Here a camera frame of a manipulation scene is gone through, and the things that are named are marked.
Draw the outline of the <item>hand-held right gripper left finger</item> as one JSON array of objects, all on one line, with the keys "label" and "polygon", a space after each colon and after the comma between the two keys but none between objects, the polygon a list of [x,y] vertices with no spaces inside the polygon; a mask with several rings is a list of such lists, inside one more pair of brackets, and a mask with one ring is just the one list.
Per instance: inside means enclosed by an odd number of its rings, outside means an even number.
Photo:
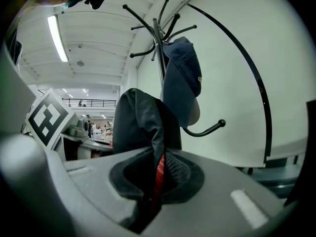
[{"label": "hand-held right gripper left finger", "polygon": [[120,225],[132,216],[136,201],[121,197],[109,180],[109,173],[117,163],[148,147],[122,154],[61,161],[56,151],[47,151],[46,158],[52,183],[67,217],[68,234],[59,237],[146,237]]}]

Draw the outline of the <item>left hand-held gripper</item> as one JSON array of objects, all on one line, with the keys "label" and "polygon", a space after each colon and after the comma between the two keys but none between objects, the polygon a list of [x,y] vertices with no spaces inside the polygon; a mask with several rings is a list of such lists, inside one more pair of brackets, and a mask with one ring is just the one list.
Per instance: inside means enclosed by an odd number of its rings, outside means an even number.
[{"label": "left hand-held gripper", "polygon": [[62,161],[74,161],[113,155],[110,145],[88,137],[88,122],[50,88],[26,117],[32,136],[44,148],[55,151]]}]

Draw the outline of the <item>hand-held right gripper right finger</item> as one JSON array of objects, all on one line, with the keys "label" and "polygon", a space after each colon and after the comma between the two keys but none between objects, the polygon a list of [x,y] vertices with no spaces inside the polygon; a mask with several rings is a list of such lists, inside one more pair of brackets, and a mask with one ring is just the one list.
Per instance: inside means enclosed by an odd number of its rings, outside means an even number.
[{"label": "hand-held right gripper right finger", "polygon": [[272,237],[296,203],[285,207],[267,188],[225,163],[172,150],[204,172],[201,189],[187,202],[163,205],[146,237]]}]

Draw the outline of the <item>black garment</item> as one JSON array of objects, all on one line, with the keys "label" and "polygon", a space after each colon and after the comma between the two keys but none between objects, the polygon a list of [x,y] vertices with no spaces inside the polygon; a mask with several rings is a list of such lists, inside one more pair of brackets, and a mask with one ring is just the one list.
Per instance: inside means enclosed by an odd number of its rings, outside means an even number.
[{"label": "black garment", "polygon": [[121,225],[141,233],[158,214],[162,196],[175,187],[167,167],[167,148],[181,149],[177,118],[159,99],[136,88],[118,101],[113,135],[114,154],[146,148],[116,164],[109,180],[117,193],[136,201]]}]

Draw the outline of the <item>black metal coat rack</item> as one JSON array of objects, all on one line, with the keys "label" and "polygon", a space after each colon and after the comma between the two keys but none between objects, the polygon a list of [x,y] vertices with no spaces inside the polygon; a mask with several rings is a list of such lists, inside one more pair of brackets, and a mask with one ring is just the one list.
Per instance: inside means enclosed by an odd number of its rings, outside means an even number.
[{"label": "black metal coat rack", "polygon": [[146,56],[152,52],[156,53],[158,55],[158,66],[159,66],[161,85],[163,85],[163,83],[164,83],[165,70],[166,70],[166,65],[165,65],[166,58],[164,56],[163,48],[162,48],[163,42],[165,42],[166,39],[170,39],[171,38],[170,36],[175,36],[177,34],[180,34],[180,33],[183,33],[185,31],[196,28],[196,25],[193,25],[189,28],[185,28],[185,29],[177,31],[176,33],[173,34],[172,31],[173,31],[177,21],[180,19],[180,14],[175,13],[173,15],[172,22],[171,22],[170,27],[168,28],[167,33],[163,33],[161,26],[160,26],[160,22],[161,22],[163,12],[164,12],[168,2],[169,2],[169,0],[165,0],[163,7],[160,10],[160,14],[159,14],[158,19],[156,19],[156,18],[153,19],[153,26],[150,26],[148,23],[146,23],[145,20],[142,19],[136,12],[134,12],[127,4],[122,5],[123,9],[128,11],[132,16],[134,16],[141,23],[140,26],[132,27],[131,30],[145,28],[150,33],[151,38],[153,40],[153,46],[149,50],[147,50],[145,52],[140,52],[140,53],[130,53],[129,57],[135,58],[135,57],[139,57],[139,56]]}]

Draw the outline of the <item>black curved metal bar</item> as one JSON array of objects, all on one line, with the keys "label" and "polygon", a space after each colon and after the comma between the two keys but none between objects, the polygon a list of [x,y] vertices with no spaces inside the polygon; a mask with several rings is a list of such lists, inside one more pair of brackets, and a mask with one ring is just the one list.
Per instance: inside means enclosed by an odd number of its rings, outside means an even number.
[{"label": "black curved metal bar", "polygon": [[243,45],[240,43],[240,41],[218,20],[216,20],[214,17],[209,15],[208,13],[204,12],[203,10],[197,8],[196,6],[193,6],[189,4],[188,2],[182,1],[185,5],[189,6],[190,8],[196,10],[206,18],[208,18],[210,21],[212,21],[217,27],[219,27],[226,35],[227,37],[234,43],[234,45],[238,48],[244,59],[246,60],[248,66],[250,67],[251,72],[253,73],[253,76],[256,80],[258,89],[260,91],[262,104],[264,108],[264,114],[265,114],[265,124],[266,124],[266,143],[265,143],[265,151],[264,151],[264,163],[267,161],[267,157],[271,155],[271,149],[272,149],[272,115],[271,115],[271,109],[269,104],[268,95],[264,86],[264,83],[262,81],[262,78],[260,76],[260,73],[253,62],[252,58],[250,57],[249,53],[246,51],[246,49],[243,47]]}]

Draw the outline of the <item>navy baseball cap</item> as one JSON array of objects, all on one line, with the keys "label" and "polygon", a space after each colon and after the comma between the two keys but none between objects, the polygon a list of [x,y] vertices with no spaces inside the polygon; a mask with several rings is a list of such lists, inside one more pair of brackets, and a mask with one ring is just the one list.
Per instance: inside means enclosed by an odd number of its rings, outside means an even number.
[{"label": "navy baseball cap", "polygon": [[200,118],[197,97],[201,93],[202,73],[198,57],[186,37],[164,43],[163,53],[168,63],[160,99],[175,115],[179,126],[187,128]]}]

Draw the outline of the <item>long ceiling light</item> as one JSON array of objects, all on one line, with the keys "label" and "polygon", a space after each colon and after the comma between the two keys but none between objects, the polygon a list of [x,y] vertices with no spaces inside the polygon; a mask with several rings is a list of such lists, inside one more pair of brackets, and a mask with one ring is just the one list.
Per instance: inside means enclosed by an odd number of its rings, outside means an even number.
[{"label": "long ceiling light", "polygon": [[63,63],[67,63],[69,61],[68,56],[66,54],[62,38],[59,31],[58,17],[57,15],[52,15],[47,18],[48,27],[50,30],[50,34],[55,45],[56,51],[60,57],[60,60]]}]

